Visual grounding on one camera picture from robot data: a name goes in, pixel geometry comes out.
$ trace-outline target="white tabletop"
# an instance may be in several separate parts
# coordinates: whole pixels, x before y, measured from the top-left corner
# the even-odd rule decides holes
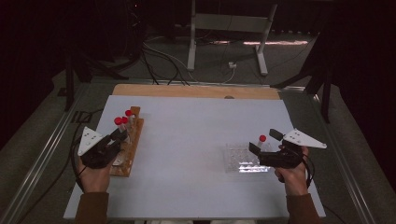
[[[141,107],[145,120],[130,177],[112,177],[107,215],[122,219],[263,219],[288,217],[284,185],[269,173],[227,173],[227,144],[257,143],[273,149],[294,127],[281,100],[109,96],[97,132],[109,134],[126,109]],[[324,217],[315,183],[309,191]],[[74,218],[76,185],[64,218]]]

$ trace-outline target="dark background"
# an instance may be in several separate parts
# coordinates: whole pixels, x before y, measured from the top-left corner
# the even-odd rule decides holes
[[[190,1],[148,0],[136,3],[142,22],[164,35],[177,35],[175,24],[187,25]],[[197,1],[197,11],[217,12],[219,2]],[[268,11],[257,1],[238,5],[221,1],[222,14],[261,15]],[[3,0],[0,5],[0,147],[18,130],[52,91],[51,78],[64,70],[63,40],[77,44],[96,60],[134,53],[119,40],[125,30],[123,1]],[[273,32],[318,35],[304,67],[322,64],[332,74],[346,105],[358,122],[380,166],[395,188],[396,18],[391,1],[320,1],[284,3],[277,9]]]

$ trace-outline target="white triangular marker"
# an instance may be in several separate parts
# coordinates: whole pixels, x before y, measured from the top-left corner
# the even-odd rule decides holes
[[[293,131],[285,134],[283,136],[288,142],[294,143],[297,146],[306,146],[306,147],[320,147],[326,148],[326,144],[319,142],[315,138],[294,129]]]
[[[96,131],[89,129],[87,127],[84,128],[82,132],[81,142],[79,143],[78,155],[82,156],[88,150],[90,150],[93,146],[96,145],[100,140],[102,140],[103,135],[97,133]]]

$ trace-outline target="wooden peg board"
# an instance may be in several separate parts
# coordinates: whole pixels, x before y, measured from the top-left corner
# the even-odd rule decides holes
[[[121,151],[117,156],[116,161],[111,166],[110,170],[110,174],[114,176],[128,177],[130,175],[131,168],[134,163],[134,154],[136,153],[140,134],[142,133],[144,120],[139,118],[140,107],[131,106],[131,112],[134,115],[132,129],[128,132],[131,143],[121,143]],[[121,164],[114,165],[117,163],[118,160],[121,161]]]

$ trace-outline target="brown sleeve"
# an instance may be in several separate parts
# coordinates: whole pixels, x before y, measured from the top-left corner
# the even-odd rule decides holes
[[[95,192],[82,194],[76,213],[77,224],[106,224],[108,193]]]
[[[302,196],[286,196],[290,224],[321,223],[311,194]]]

